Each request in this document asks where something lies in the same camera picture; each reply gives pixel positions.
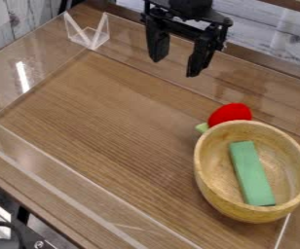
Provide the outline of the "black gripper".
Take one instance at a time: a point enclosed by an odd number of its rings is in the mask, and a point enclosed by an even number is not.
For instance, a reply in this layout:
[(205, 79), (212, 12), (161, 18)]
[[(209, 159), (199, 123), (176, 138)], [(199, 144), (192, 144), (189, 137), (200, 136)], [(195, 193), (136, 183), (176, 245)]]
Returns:
[[(233, 20), (213, 8), (213, 0), (144, 0), (141, 20), (146, 22), (149, 56), (160, 62), (171, 51), (171, 34), (197, 37), (188, 59), (187, 76), (197, 77), (209, 67), (216, 51), (225, 46)], [(189, 26), (188, 21), (207, 22), (207, 29)]]

